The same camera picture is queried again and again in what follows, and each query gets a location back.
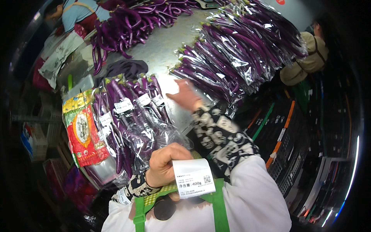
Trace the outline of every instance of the green apron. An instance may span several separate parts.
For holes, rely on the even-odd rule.
[[[216,192],[205,194],[199,197],[213,204],[215,231],[216,232],[229,232],[227,211],[226,211],[226,206],[224,205],[223,191],[222,191],[222,188],[224,186],[224,180],[216,179],[214,183],[215,183]],[[177,188],[173,188],[171,190],[160,191],[157,194],[157,196],[154,198],[154,200],[151,200],[151,204],[146,205],[146,206],[145,206],[144,197],[135,198],[135,216],[133,218],[133,223],[135,224],[135,231],[144,232],[145,214],[149,210],[151,210],[151,208],[154,206],[156,198],[167,195],[171,192],[175,192],[177,190],[178,190]]]

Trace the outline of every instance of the beige jacket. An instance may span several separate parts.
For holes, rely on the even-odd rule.
[[[308,48],[308,57],[302,61],[295,61],[291,68],[284,67],[280,71],[280,77],[285,85],[293,86],[306,78],[308,73],[323,69],[328,57],[328,49],[325,42],[318,36],[309,32],[300,33]]]

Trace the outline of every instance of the black and white patterned sleeve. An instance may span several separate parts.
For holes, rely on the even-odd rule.
[[[192,116],[194,131],[209,152],[207,158],[213,160],[226,177],[249,156],[260,156],[253,140],[239,131],[229,118],[221,115],[216,106],[201,106]]]
[[[111,198],[112,201],[120,202],[120,194],[125,194],[129,201],[134,202],[134,197],[143,197],[158,192],[161,188],[152,188],[145,181],[145,172],[133,175],[129,183],[118,190]]]

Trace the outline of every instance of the stainless steel table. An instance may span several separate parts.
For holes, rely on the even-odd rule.
[[[188,133],[191,123],[191,114],[181,109],[172,100],[165,96],[165,93],[175,94],[178,92],[178,86],[173,81],[174,76],[169,74],[169,69],[173,68],[178,63],[178,53],[176,50],[182,44],[193,44],[194,38],[198,35],[195,28],[204,22],[206,17],[211,12],[216,10],[199,10],[192,9],[193,15],[182,14],[178,17],[175,25],[170,28],[155,28],[153,33],[146,40],[146,44],[137,44],[132,47],[127,53],[132,55],[134,60],[143,60],[148,65],[148,73],[156,73],[158,82],[160,84],[162,93],[164,94],[166,110],[172,120],[174,126],[183,133]],[[82,44],[66,61],[65,66],[61,69],[58,76],[58,84],[63,89],[67,89],[67,76],[72,74],[74,83],[93,73],[93,68],[88,67],[87,61],[83,60],[79,51],[86,47]],[[120,59],[125,59],[119,53],[111,52],[108,54],[106,65],[94,77],[104,76],[106,73],[106,66]],[[199,94],[206,100],[203,93],[197,90]]]

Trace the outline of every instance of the qr code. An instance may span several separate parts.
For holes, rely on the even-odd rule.
[[[211,182],[210,176],[204,176],[204,181],[205,181],[205,184],[210,183]]]

